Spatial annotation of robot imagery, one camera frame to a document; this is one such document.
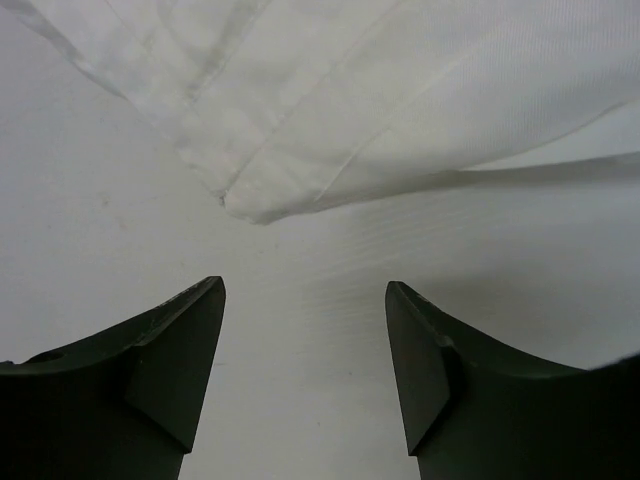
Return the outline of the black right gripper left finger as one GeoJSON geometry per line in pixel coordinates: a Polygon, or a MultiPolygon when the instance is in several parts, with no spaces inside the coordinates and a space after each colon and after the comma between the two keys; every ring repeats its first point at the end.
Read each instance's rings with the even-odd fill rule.
{"type": "Polygon", "coordinates": [[[175,479],[221,331],[221,278],[26,362],[1,365],[5,479],[175,479]]]}

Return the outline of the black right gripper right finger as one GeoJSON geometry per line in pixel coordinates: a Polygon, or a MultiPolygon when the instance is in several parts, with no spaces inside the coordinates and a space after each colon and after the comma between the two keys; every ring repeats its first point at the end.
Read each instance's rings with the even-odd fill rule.
{"type": "Polygon", "coordinates": [[[424,479],[635,479],[639,359],[582,370],[506,345],[408,285],[385,294],[408,452],[424,479]]]}

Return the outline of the white pleated skirt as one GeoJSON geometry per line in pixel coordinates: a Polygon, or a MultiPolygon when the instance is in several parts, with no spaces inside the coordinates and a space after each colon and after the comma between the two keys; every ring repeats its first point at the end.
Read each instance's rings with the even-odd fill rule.
{"type": "Polygon", "coordinates": [[[7,1],[255,223],[637,152],[635,1],[7,1]]]}

